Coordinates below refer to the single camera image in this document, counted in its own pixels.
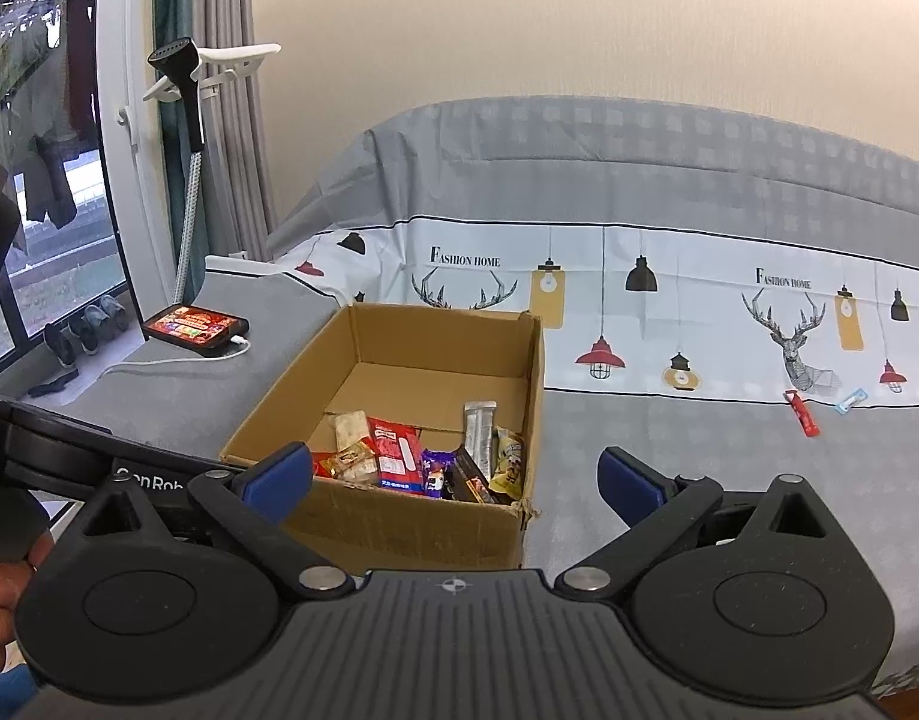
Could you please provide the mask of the left hand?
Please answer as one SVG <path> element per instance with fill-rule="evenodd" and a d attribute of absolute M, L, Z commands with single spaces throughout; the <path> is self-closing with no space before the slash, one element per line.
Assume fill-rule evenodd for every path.
<path fill-rule="evenodd" d="M 44 532 L 33 543 L 27 557 L 19 562 L 0 562 L 0 672 L 4 670 L 7 645 L 16 639 L 14 613 L 17 603 L 53 546 L 53 535 Z"/>

